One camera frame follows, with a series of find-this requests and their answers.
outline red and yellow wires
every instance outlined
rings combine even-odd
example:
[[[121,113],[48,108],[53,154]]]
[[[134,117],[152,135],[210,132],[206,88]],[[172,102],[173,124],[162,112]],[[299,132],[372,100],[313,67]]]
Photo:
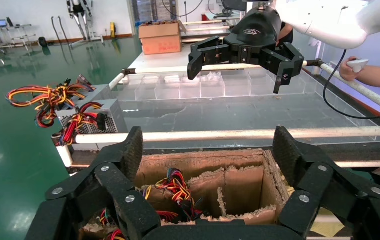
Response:
[[[107,237],[108,240],[125,240],[124,235],[120,229],[116,229],[111,235]]]
[[[98,217],[97,219],[103,226],[109,224],[109,216],[107,215],[106,209],[103,209],[103,211],[100,214],[100,217]]]
[[[71,100],[73,96],[80,99],[84,99],[85,96],[81,94],[83,91],[94,91],[94,87],[75,83],[68,85],[64,83],[55,88],[49,86],[37,86],[30,85],[14,89],[7,93],[6,100],[14,107],[24,108],[26,106],[31,106],[33,104],[38,104],[35,108],[37,116],[35,118],[35,123],[40,128],[48,128],[53,125],[56,114],[54,112],[55,107],[61,104],[65,104],[70,108],[73,108],[75,104]],[[32,94],[33,98],[27,101],[18,101],[15,97],[19,95]]]
[[[73,142],[73,136],[78,132],[78,129],[82,127],[83,124],[92,124],[97,127],[97,113],[85,112],[89,107],[94,109],[100,109],[101,104],[97,102],[89,102],[84,104],[77,114],[74,114],[69,120],[66,128],[60,133],[59,145],[71,145]]]
[[[183,212],[190,221],[201,215],[202,211],[194,209],[194,200],[191,197],[190,189],[188,189],[180,170],[176,168],[169,168],[166,173],[166,178],[158,181],[155,187],[157,189],[167,189],[174,194],[172,200],[181,206]],[[189,203],[189,211],[183,207],[185,202]]]
[[[174,218],[178,216],[178,214],[171,211],[156,211],[159,217],[167,222],[172,222]]]

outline white wall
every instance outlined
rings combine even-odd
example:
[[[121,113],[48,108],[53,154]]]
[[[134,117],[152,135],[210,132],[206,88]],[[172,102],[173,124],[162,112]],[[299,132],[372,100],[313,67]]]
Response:
[[[197,7],[200,0],[186,0],[187,2],[187,13],[192,11],[194,8]],[[185,15],[185,7],[184,7],[184,0],[176,0],[177,3],[177,15],[183,16]],[[208,0],[203,0],[203,2],[200,4],[200,6],[191,14],[187,16],[187,22],[198,22],[202,20],[202,14],[209,12],[209,9],[207,8]],[[219,4],[216,3],[216,0],[209,0],[209,7],[210,10],[213,13],[220,13],[222,11],[222,7],[219,6]],[[185,22],[185,17],[179,17],[182,22]]]
[[[132,34],[133,21],[128,12],[128,2],[128,0],[94,0],[91,10],[93,32],[104,36],[107,30],[109,35],[110,22],[114,22],[116,35]],[[91,0],[87,0],[87,3],[90,6]],[[75,20],[69,18],[66,0],[0,0],[0,19],[9,17],[13,24],[32,24],[33,27],[27,28],[29,29],[27,33],[36,34],[37,38],[57,40],[51,25],[52,16],[60,39],[64,39],[64,36],[57,16],[62,19],[68,39],[82,37]]]

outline black hose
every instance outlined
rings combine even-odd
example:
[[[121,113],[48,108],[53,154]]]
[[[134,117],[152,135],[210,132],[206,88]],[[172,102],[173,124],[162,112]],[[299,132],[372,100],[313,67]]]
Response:
[[[51,17],[51,25],[53,26],[54,33],[56,33],[57,40],[59,40],[60,45],[62,45],[62,42],[60,41],[59,35],[57,34],[56,28],[54,27],[54,22],[53,22],[53,16]]]
[[[57,16],[57,17],[59,18],[60,28],[62,29],[63,35],[65,36],[65,40],[69,44],[68,38],[66,37],[66,34],[65,34],[65,30],[63,30],[62,20],[60,20],[60,16]]]

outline green epoxy floor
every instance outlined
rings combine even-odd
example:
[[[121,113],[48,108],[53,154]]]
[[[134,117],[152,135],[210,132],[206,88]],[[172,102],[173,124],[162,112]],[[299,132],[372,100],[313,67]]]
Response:
[[[75,81],[79,74],[93,84],[108,84],[141,53],[136,38],[106,41],[105,46],[93,42],[71,53],[64,45],[64,55],[59,46],[50,46],[50,55],[39,46],[33,49],[32,56],[24,48],[8,49],[5,66],[0,63],[0,240],[24,239],[45,191],[68,177],[50,140],[60,124],[36,127],[33,107],[12,107],[6,93],[26,85],[55,86],[66,78]]]

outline screw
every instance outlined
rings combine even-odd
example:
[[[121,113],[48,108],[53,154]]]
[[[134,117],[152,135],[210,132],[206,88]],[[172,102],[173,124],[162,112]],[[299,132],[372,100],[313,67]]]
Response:
[[[324,172],[327,170],[327,168],[324,167],[324,166],[322,166],[322,165],[319,165],[318,169],[321,170],[321,171],[324,171]]]
[[[304,202],[304,203],[308,203],[309,202],[309,198],[305,195],[300,195],[299,196],[299,200]]]
[[[102,172],[109,170],[109,166],[102,166],[100,169]]]
[[[129,195],[125,198],[125,202],[132,203],[134,201],[135,197],[133,195]]]
[[[371,191],[373,191],[374,193],[380,195],[380,189],[377,188],[377,187],[372,187],[372,188],[371,188]]]
[[[61,193],[61,192],[63,192],[63,188],[58,187],[58,188],[55,188],[55,189],[51,192],[51,194],[53,194],[53,195],[58,195],[58,194]]]

